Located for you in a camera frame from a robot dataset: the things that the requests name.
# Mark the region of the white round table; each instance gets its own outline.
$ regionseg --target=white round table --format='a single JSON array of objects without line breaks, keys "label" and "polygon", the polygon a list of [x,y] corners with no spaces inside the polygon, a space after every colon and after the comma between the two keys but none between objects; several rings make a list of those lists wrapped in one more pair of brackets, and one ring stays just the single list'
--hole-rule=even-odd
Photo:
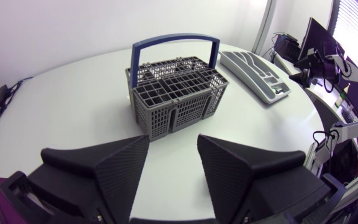
[{"label": "white round table", "polygon": [[[210,49],[210,42],[160,44],[144,49],[140,62],[179,56],[197,56],[208,62]],[[245,51],[225,44],[219,50]],[[130,62],[131,50],[122,50],[26,81],[0,119],[0,177],[17,170],[30,174],[41,165],[40,151],[46,147],[76,149],[141,135],[124,74]],[[323,130],[320,117],[306,93],[266,62],[292,92],[266,105],[218,61],[216,69],[230,84],[215,115],[150,143],[131,217],[214,217],[196,148],[199,133],[271,151],[307,153],[312,133]]]}]

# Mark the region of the cable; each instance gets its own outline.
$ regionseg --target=cable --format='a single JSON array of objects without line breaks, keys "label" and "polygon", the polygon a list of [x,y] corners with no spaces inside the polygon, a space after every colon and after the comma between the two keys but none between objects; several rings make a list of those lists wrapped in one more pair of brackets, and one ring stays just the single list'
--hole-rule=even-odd
[{"label": "cable", "polygon": [[332,93],[334,91],[334,85],[331,83],[331,90],[328,90],[327,89],[327,86],[326,86],[326,79],[325,77],[323,78],[324,80],[324,88],[326,89],[327,93]]},{"label": "cable", "polygon": [[264,57],[264,56],[267,54],[267,52],[269,52],[269,50],[271,50],[272,48],[274,48],[274,46],[271,47],[271,48],[269,48],[269,49],[262,55],[262,57]]},{"label": "cable", "polygon": [[[332,133],[336,133],[339,137],[339,133],[336,130],[332,130],[330,132],[326,132],[326,131],[315,131],[313,133],[313,139],[314,141],[317,143],[317,149],[320,149],[321,146],[320,143],[316,140],[316,138],[314,137],[315,134],[324,134],[326,136],[325,139],[325,146],[327,146],[327,141],[328,141],[328,137],[332,137],[332,139],[335,139],[335,135],[333,135]],[[331,158],[332,158],[332,149],[333,149],[333,142],[331,141],[331,145],[329,147],[329,160],[328,160],[328,173],[331,173]]]},{"label": "cable", "polygon": [[14,95],[16,94],[16,92],[18,91],[18,89],[20,88],[20,86],[22,85],[22,83],[28,79],[31,79],[33,77],[28,77],[28,78],[24,78],[22,80],[19,80],[14,86],[10,87],[5,94],[5,101],[9,98],[9,101],[5,104],[2,105],[0,108],[0,117],[2,116],[2,114],[5,112],[5,109],[7,108],[7,106],[9,104],[11,104]]}]

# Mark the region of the window blind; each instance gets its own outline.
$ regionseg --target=window blind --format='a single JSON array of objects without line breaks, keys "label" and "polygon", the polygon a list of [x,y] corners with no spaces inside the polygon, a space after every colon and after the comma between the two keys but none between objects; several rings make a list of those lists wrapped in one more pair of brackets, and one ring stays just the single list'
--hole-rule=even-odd
[{"label": "window blind", "polygon": [[356,0],[340,0],[333,36],[343,47],[345,54],[358,66],[358,2]]}]

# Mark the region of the gray plastic basket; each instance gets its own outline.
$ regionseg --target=gray plastic basket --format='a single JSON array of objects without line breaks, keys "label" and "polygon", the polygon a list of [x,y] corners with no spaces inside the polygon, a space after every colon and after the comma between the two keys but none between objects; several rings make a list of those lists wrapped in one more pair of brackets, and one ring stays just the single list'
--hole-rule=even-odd
[{"label": "gray plastic basket", "polygon": [[[187,57],[139,66],[141,49],[180,39],[213,41],[209,64]],[[150,141],[215,113],[229,84],[214,69],[218,49],[218,39],[200,34],[163,35],[133,45],[131,68],[126,69],[129,95],[136,122]]]}]

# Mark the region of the basket handle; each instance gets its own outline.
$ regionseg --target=basket handle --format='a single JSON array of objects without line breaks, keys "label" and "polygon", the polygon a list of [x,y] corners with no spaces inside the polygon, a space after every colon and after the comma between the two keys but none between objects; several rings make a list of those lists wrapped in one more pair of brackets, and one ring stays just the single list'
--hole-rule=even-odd
[{"label": "basket handle", "polygon": [[129,86],[135,88],[137,86],[137,71],[139,67],[140,50],[150,47],[156,44],[169,42],[173,40],[184,40],[184,39],[199,39],[199,40],[210,40],[212,41],[211,56],[209,57],[209,67],[215,68],[216,59],[218,57],[219,43],[220,40],[208,35],[203,34],[167,34],[158,37],[149,38],[146,40],[134,43],[132,46],[132,58],[131,58],[131,77],[129,79]]}]

